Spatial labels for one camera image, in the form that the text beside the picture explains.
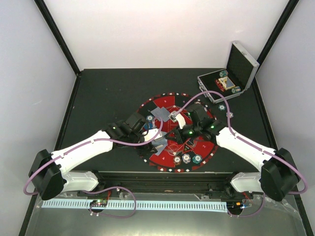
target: white wall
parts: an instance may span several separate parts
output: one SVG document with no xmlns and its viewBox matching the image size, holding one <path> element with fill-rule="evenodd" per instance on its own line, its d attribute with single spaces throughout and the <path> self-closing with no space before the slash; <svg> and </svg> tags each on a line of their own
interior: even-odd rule
<svg viewBox="0 0 315 236">
<path fill-rule="evenodd" d="M 309 182 L 302 200 L 315 231 L 315 1 L 300 1 L 258 72 L 278 147 Z"/>
<path fill-rule="evenodd" d="M 257 58 L 288 0 L 45 0 L 79 68 L 224 67 Z"/>
<path fill-rule="evenodd" d="M 38 151 L 54 148 L 75 76 L 34 1 L 2 0 L 0 33 L 0 234 L 12 236 L 31 199 L 27 174 Z"/>
</svg>

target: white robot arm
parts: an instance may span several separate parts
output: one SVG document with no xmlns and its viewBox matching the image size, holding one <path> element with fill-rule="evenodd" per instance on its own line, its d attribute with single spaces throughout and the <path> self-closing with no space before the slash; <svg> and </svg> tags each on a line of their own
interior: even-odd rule
<svg viewBox="0 0 315 236">
<path fill-rule="evenodd" d="M 186 110 L 193 124 L 186 125 L 180 113 L 171 113 L 170 119 L 179 125 L 165 135 L 166 139 L 182 144 L 188 138 L 202 136 L 251 163 L 256 173 L 237 173 L 230 181 L 237 192 L 265 192 L 270 198 L 281 201 L 299 182 L 299 176 L 288 166 L 265 154 L 272 153 L 289 162 L 292 157 L 287 150 L 265 147 L 230 130 L 221 121 L 210 118 L 201 104 L 190 105 Z"/>
<path fill-rule="evenodd" d="M 52 153 L 48 153 L 47 150 L 40 151 L 34 160 L 29 176 L 49 160 L 56 159 L 32 180 L 41 198 L 48 200 L 66 191 L 94 190 L 99 184 L 94 173 L 91 171 L 72 172 L 71 170 L 103 152 L 123 146 L 123 144 L 114 144 L 110 141 L 111 139 L 121 141 L 121 143 L 136 144 L 149 141 L 154 136 L 154 140 L 162 137 L 162 134 L 158 134 L 157 128 L 143 133 L 145 123 L 146 120 L 141 115 L 134 113 L 127 121 L 110 124 L 105 130 L 100 130 L 75 145 Z M 149 143 L 140 146 L 138 151 L 145 154 L 154 153 L 157 150 Z"/>
</svg>

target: metal case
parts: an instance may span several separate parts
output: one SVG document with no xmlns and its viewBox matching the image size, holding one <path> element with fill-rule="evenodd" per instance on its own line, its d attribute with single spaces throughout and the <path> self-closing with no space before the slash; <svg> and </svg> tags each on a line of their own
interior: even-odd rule
<svg viewBox="0 0 315 236">
<path fill-rule="evenodd" d="M 233 41 L 232 47 L 224 69 L 198 76 L 199 88 L 201 91 L 214 90 L 222 94 L 226 99 L 241 95 L 252 84 L 255 74 L 259 68 L 259 63 L 248 53 L 239 41 Z M 221 91 L 215 83 L 219 79 L 220 72 L 227 70 L 228 77 L 233 81 L 235 86 L 239 86 L 241 91 L 232 93 L 231 89 Z M 212 103 L 222 102 L 223 99 L 210 93 L 205 94 Z"/>
</svg>

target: black frame edge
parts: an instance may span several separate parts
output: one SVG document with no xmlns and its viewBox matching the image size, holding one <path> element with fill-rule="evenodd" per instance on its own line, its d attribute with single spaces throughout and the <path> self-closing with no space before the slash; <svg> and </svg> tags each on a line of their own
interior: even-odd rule
<svg viewBox="0 0 315 236">
<path fill-rule="evenodd" d="M 63 137 L 64 137 L 66 127 L 68 125 L 70 114 L 72 111 L 73 103 L 74 103 L 76 94 L 77 94 L 78 89 L 79 89 L 80 81 L 81 81 L 81 74 L 79 74 L 75 80 L 75 83 L 74 83 L 74 86 L 72 89 L 72 93 L 71 93 L 71 96 L 70 96 L 70 99 L 68 102 L 68 106 L 67 106 L 64 118 L 63 118 L 63 122 L 62 122 L 62 125 L 60 128 L 59 134 L 58 134 L 58 138 L 57 138 L 57 142 L 56 142 L 54 150 L 59 150 L 61 148 L 61 144 L 63 142 Z M 26 214 L 25 214 L 25 217 L 24 217 L 21 229 L 20 229 L 19 236 L 24 236 L 26 234 L 26 231 L 28 229 L 28 225 L 29 225 L 29 222 L 30 222 L 30 219 L 32 216 L 33 208 L 34 208 L 35 203 L 36 203 L 36 199 L 37 199 L 37 195 L 33 195 L 31 197 L 29 207 L 26 211 Z"/>
<path fill-rule="evenodd" d="M 264 48 L 262 49 L 262 51 L 261 51 L 261 53 L 257 59 L 257 62 L 260 64 L 258 69 L 260 69 L 261 65 L 265 61 L 269 51 L 271 50 L 272 46 L 274 45 L 275 41 L 277 40 L 280 32 L 284 28 L 286 22 L 288 21 L 291 13 L 295 9 L 298 2 L 299 2 L 299 0 L 289 0 L 287 5 L 285 6 L 285 9 L 283 10 L 280 18 L 278 19 L 278 22 L 276 23 L 274 29 L 272 30 Z"/>
<path fill-rule="evenodd" d="M 309 219 L 307 217 L 307 214 L 306 214 L 306 211 L 305 211 L 305 208 L 303 205 L 303 201 L 302 201 L 300 195 L 295 196 L 295 201 L 296 201 L 296 205 L 297 205 L 297 208 L 299 210 L 300 216 L 302 218 L 302 223 L 303 223 L 306 235 L 307 236 L 314 236 L 314 233 L 313 233 L 312 228 L 311 228 L 311 224 L 310 224 Z"/>
<path fill-rule="evenodd" d="M 28 229 L 29 222 L 31 220 L 31 215 L 32 215 L 35 203 L 36 203 L 36 199 L 37 199 L 37 195 L 33 195 L 31 197 L 29 207 L 26 211 L 26 214 L 25 214 L 25 217 L 24 217 L 21 229 L 20 229 L 19 236 L 24 236 L 26 234 L 26 230 Z"/>
<path fill-rule="evenodd" d="M 50 14 L 46 3 L 44 2 L 44 0 L 34 0 L 34 2 L 36 3 L 38 9 L 40 10 L 41 14 L 43 15 L 43 17 L 45 19 L 47 25 L 49 26 L 51 32 L 53 33 L 55 39 L 57 40 L 59 46 L 61 47 L 61 50 L 63 51 L 63 54 L 67 58 L 70 66 L 72 67 L 74 74 L 79 75 L 80 69 L 79 69 L 77 63 L 75 62 L 67 44 L 65 43 L 63 36 L 61 35 L 52 15 Z"/>
<path fill-rule="evenodd" d="M 267 111 L 265 109 L 256 78 L 254 78 L 254 80 L 252 81 L 252 89 L 254 90 L 254 94 L 260 111 L 260 116 L 265 127 L 269 145 L 271 148 L 278 150 L 276 139 L 274 133 L 272 132 L 271 124 L 268 119 Z"/>
<path fill-rule="evenodd" d="M 71 92 L 71 96 L 70 96 L 70 99 L 69 99 L 69 102 L 68 102 L 67 109 L 65 111 L 65 115 L 64 115 L 64 118 L 63 118 L 63 122 L 62 122 L 62 125 L 61 125 L 61 128 L 60 128 L 58 137 L 57 137 L 57 141 L 56 141 L 56 145 L 55 145 L 55 149 L 54 150 L 59 150 L 61 148 L 62 143 L 63 143 L 64 134 L 65 134 L 68 122 L 69 122 L 69 118 L 70 118 L 70 115 L 71 115 L 71 111 L 72 111 L 72 107 L 73 107 L 73 104 L 74 104 L 74 100 L 75 100 L 75 97 L 76 97 L 78 89 L 79 89 L 80 81 L 81 81 L 81 73 L 79 75 L 77 75 L 77 78 L 76 78 L 76 80 L 74 82 L 73 90 Z"/>
<path fill-rule="evenodd" d="M 284 28 L 288 19 L 290 18 L 291 14 L 294 11 L 298 2 L 299 2 L 299 0 L 289 0 L 287 5 L 285 6 L 285 9 L 283 10 L 280 18 L 278 19 L 274 29 L 272 30 L 264 48 L 262 49 L 262 51 L 261 51 L 261 53 L 257 59 L 257 62 L 260 64 L 258 69 L 260 69 L 261 65 L 263 64 L 266 57 L 268 56 L 268 53 L 270 52 L 272 46 L 276 42 L 279 34 L 281 33 L 281 31 Z M 271 124 L 270 124 L 270 121 L 268 119 L 267 112 L 266 112 L 266 109 L 265 109 L 265 106 L 264 106 L 264 103 L 263 103 L 263 100 L 262 100 L 262 97 L 260 94 L 260 90 L 259 90 L 256 78 L 252 82 L 252 87 L 253 87 L 254 94 L 255 94 L 255 97 L 256 97 L 256 100 L 258 103 L 258 108 L 260 110 L 261 118 L 263 120 L 263 124 L 265 127 L 265 131 L 267 134 L 269 145 L 270 145 L 270 147 L 272 147 L 274 149 L 278 149 L 277 143 L 276 143 L 276 140 L 275 140 L 272 128 L 271 128 Z M 303 226 L 304 226 L 304 229 L 306 231 L 306 234 L 308 236 L 313 236 L 314 234 L 313 234 L 309 219 L 307 217 L 303 202 L 301 200 L 301 197 L 300 197 L 300 195 L 295 195 L 294 197 L 295 197 L 295 201 L 296 201 L 298 208 L 299 208 L 300 216 L 302 218 L 302 222 L 303 222 Z"/>
</svg>

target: purple cable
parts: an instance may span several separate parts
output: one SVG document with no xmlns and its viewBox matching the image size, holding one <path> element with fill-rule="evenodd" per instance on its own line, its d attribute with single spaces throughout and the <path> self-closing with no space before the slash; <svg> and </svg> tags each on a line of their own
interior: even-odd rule
<svg viewBox="0 0 315 236">
<path fill-rule="evenodd" d="M 229 107 L 229 105 L 228 105 L 228 103 L 227 103 L 226 98 L 223 97 L 223 96 L 222 96 L 220 93 L 218 93 L 218 92 L 209 90 L 209 91 L 200 92 L 200 93 L 198 93 L 197 95 L 195 95 L 194 97 L 192 97 L 177 113 L 175 113 L 175 115 L 179 114 L 179 113 L 180 113 L 186 106 L 188 106 L 189 103 L 191 103 L 196 97 L 198 97 L 198 96 L 200 96 L 200 95 L 203 95 L 203 94 L 206 94 L 206 93 L 213 93 L 213 94 L 216 94 L 216 95 L 218 95 L 219 97 L 221 97 L 221 98 L 223 99 L 223 101 L 225 102 L 226 109 L 227 109 L 227 113 L 230 114 L 230 107 Z M 231 134 L 232 134 L 233 136 L 235 136 L 236 134 L 235 134 L 235 133 L 233 132 L 233 130 L 232 130 L 232 127 L 231 127 L 231 120 L 230 120 L 230 119 L 231 119 L 231 118 L 230 118 L 230 116 L 228 115 L 228 116 L 227 116 L 227 126 L 228 126 L 228 129 L 230 130 Z M 251 146 L 252 148 L 257 149 L 258 151 L 262 151 L 262 149 L 261 149 L 260 147 L 257 147 L 255 144 L 252 144 L 251 142 L 248 142 L 247 140 L 243 139 L 242 137 L 237 136 L 236 138 L 239 139 L 239 140 L 241 140 L 241 141 L 243 141 L 244 143 L 246 143 L 247 145 Z M 272 153 L 269 153 L 269 152 L 267 152 L 267 151 L 264 151 L 264 153 L 267 154 L 267 155 L 269 155 L 269 156 L 271 156 L 271 157 L 273 157 L 273 158 L 275 158 L 275 159 L 277 159 L 278 161 L 282 162 L 282 163 L 285 164 L 286 166 L 288 166 L 288 167 L 289 167 L 291 170 L 293 170 L 293 171 L 300 177 L 300 179 L 303 181 L 303 183 L 304 183 L 304 189 L 301 190 L 301 191 L 297 191 L 297 192 L 291 191 L 291 192 L 289 192 L 290 194 L 302 194 L 302 193 L 305 193 L 305 192 L 308 190 L 309 185 L 308 185 L 308 183 L 307 183 L 305 177 L 304 177 L 294 166 L 292 166 L 292 165 L 289 164 L 288 162 L 284 161 L 283 159 L 279 158 L 278 156 L 276 156 L 276 155 L 274 155 L 274 154 L 272 154 Z"/>
<path fill-rule="evenodd" d="M 161 122 L 161 124 L 160 124 L 160 126 L 159 126 L 159 129 L 158 129 L 158 132 L 157 132 L 150 140 L 148 140 L 148 141 L 146 141 L 146 142 L 138 143 L 138 144 L 132 144 L 132 143 L 121 142 L 121 141 L 118 141 L 118 140 L 115 140 L 115 139 L 94 139 L 94 142 L 97 142 L 97 141 L 111 141 L 111 142 L 113 142 L 113 143 L 122 144 L 122 145 L 127 145 L 127 146 L 133 146 L 133 147 L 142 146 L 142 145 L 148 144 L 148 143 L 152 142 L 152 141 L 159 135 L 159 133 L 162 131 L 163 120 L 162 120 L 162 118 L 160 118 L 160 117 L 158 117 L 158 118 L 156 118 L 156 119 L 160 120 L 160 122 Z M 85 143 L 79 144 L 78 146 L 75 146 L 75 147 L 73 147 L 72 149 L 66 151 L 63 155 L 67 155 L 67 154 L 71 153 L 72 151 L 77 150 L 78 148 L 80 148 L 80 147 L 82 147 L 82 146 L 84 146 L 84 145 L 90 144 L 90 143 L 91 143 L 91 141 L 87 141 L 87 142 L 85 142 Z M 24 192 L 24 194 L 26 194 L 26 195 L 35 195 L 35 194 L 38 194 L 38 192 L 33 192 L 33 193 L 28 192 L 28 191 L 27 191 L 28 185 L 29 185 L 30 182 L 35 178 L 35 176 L 38 175 L 38 173 L 40 173 L 44 168 L 46 168 L 46 167 L 49 166 L 51 163 L 53 163 L 54 161 L 56 161 L 56 160 L 58 160 L 58 159 L 60 159 L 60 158 L 61 158 L 61 156 L 58 156 L 58 157 L 56 157 L 56 158 L 54 158 L 54 159 L 51 159 L 50 161 L 48 161 L 47 163 L 45 163 L 44 165 L 42 165 L 40 168 L 38 168 L 38 170 L 35 171 L 35 172 L 31 175 L 31 177 L 28 179 L 28 181 L 26 181 L 26 184 L 25 184 L 24 187 L 23 187 L 23 192 Z"/>
<path fill-rule="evenodd" d="M 258 215 L 258 214 L 261 212 L 261 210 L 264 208 L 265 203 L 266 203 L 265 198 L 266 198 L 266 194 L 263 193 L 263 195 L 262 195 L 262 202 L 261 202 L 261 205 L 260 205 L 259 209 L 258 209 L 257 211 L 255 211 L 254 213 L 252 213 L 252 214 L 249 214 L 249 215 L 233 215 L 229 210 L 227 210 L 227 213 L 228 213 L 231 217 L 238 217 L 238 218 L 253 217 L 253 216 L 255 216 L 255 215 Z"/>
<path fill-rule="evenodd" d="M 120 187 L 120 186 L 115 186 L 115 187 L 105 188 L 105 189 L 100 190 L 100 191 L 97 191 L 97 192 L 89 192 L 89 191 L 84 191 L 84 190 L 82 190 L 82 192 L 87 193 L 87 194 L 92 194 L 92 195 L 93 195 L 93 194 L 99 194 L 99 193 L 103 193 L 103 192 L 106 192 L 106 191 L 108 191 L 108 190 L 117 189 L 117 188 L 127 191 L 127 192 L 130 193 L 130 195 L 132 196 L 133 201 L 134 201 L 134 208 L 133 208 L 132 212 L 131 212 L 129 215 L 124 215 L 124 216 L 111 215 L 111 214 L 104 214 L 104 213 L 99 213 L 99 215 L 105 215 L 105 216 L 109 216 L 109 217 L 113 217 L 113 218 L 117 218 L 117 219 L 126 219 L 126 218 L 129 218 L 129 217 L 131 217 L 131 216 L 133 216 L 133 215 L 135 214 L 135 212 L 136 212 L 136 207 L 137 207 L 136 197 L 134 196 L 134 194 L 133 194 L 129 189 L 124 188 L 124 187 Z"/>
</svg>

